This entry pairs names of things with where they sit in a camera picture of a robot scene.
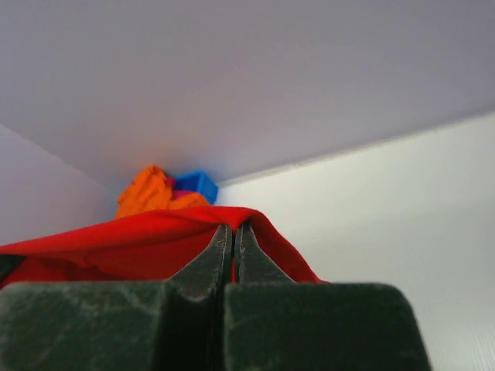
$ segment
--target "orange cloth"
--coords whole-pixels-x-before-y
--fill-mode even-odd
[[[158,166],[151,165],[136,175],[132,184],[118,197],[115,219],[151,210],[178,210],[192,206],[207,206],[199,193],[191,192],[172,199],[172,182]]]

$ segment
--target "gray wall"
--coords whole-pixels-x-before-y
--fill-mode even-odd
[[[0,125],[0,245],[108,220],[115,197]]]
[[[410,299],[436,371],[495,369],[495,114],[227,185],[328,281]]]

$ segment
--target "blue cube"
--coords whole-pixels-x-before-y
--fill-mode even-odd
[[[218,186],[202,170],[176,177],[176,186],[174,188],[179,191],[201,193],[210,205],[217,201]]]

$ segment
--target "red fabric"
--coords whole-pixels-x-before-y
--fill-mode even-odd
[[[54,236],[0,247],[27,258],[2,286],[17,281],[166,279],[210,242],[218,224],[234,231],[249,220],[261,249],[298,282],[320,282],[297,250],[258,211],[203,206],[156,210]]]

